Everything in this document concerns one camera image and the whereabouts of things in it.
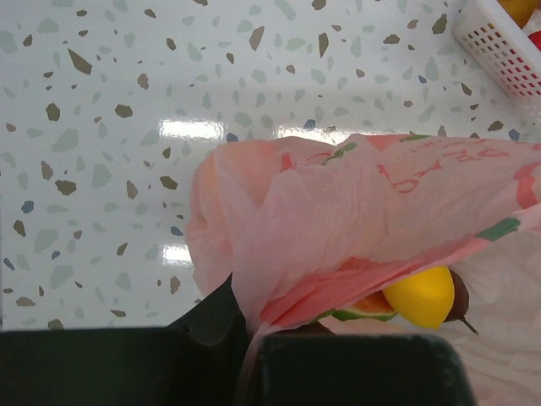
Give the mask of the dark red plum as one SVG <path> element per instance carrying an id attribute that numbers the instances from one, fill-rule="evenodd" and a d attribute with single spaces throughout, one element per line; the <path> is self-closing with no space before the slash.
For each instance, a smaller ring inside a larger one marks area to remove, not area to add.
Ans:
<path id="1" fill-rule="evenodd" d="M 479 335 L 475 327 L 466 320 L 466 313 L 469 310 L 469 292 L 467 290 L 467 287 L 463 282 L 462 278 L 454 270 L 450 269 L 450 274 L 455 289 L 455 296 L 451 310 L 448 316 L 445 318 L 444 322 L 460 321 L 471 332 Z"/>

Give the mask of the pink plastic bag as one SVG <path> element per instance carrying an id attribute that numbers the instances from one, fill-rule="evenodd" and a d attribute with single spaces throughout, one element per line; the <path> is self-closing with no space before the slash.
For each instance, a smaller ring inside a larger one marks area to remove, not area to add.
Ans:
<path id="1" fill-rule="evenodd" d="M 203 294 L 230 281 L 254 367 L 263 337 L 425 332 L 432 303 L 394 325 L 331 316 L 434 266 L 472 297 L 474 332 L 444 320 L 481 405 L 540 402 L 540 146 L 429 135 L 286 137 L 219 145 L 195 171 L 186 240 Z"/>

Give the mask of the watermelon slice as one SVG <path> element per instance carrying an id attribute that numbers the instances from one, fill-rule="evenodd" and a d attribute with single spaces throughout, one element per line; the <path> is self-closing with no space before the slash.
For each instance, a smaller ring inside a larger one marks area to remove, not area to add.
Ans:
<path id="1" fill-rule="evenodd" d="M 387 262 L 372 261 L 367 258 L 348 258 L 340 267 L 340 270 L 353 269 L 355 271 L 370 271 L 380 266 L 386 266 Z M 397 313 L 389 304 L 381 291 L 376 291 L 371 295 L 357 301 L 351 306 L 331 310 L 330 315 L 339 321 L 357 320 L 363 318 L 375 319 L 378 321 L 389 321 Z"/>

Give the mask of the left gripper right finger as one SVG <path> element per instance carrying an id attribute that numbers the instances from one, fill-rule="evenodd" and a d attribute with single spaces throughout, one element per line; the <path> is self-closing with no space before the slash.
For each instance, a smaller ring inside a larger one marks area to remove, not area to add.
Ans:
<path id="1" fill-rule="evenodd" d="M 474 405 L 458 353 L 425 333 L 273 332 L 251 374 L 253 405 Z"/>

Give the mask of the yellow lemon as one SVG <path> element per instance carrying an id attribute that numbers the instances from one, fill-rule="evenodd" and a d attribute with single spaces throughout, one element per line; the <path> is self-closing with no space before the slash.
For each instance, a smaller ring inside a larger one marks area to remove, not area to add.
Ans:
<path id="1" fill-rule="evenodd" d="M 437 266 L 383 289 L 391 307 L 416 326 L 438 329 L 451 312 L 455 288 L 447 266 Z"/>

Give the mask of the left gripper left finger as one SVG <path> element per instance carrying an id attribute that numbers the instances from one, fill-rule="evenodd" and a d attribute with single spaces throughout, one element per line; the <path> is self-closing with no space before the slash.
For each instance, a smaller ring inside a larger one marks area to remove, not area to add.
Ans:
<path id="1" fill-rule="evenodd" d="M 246 351 L 231 282 L 167 326 L 4 332 L 3 405 L 230 405 Z"/>

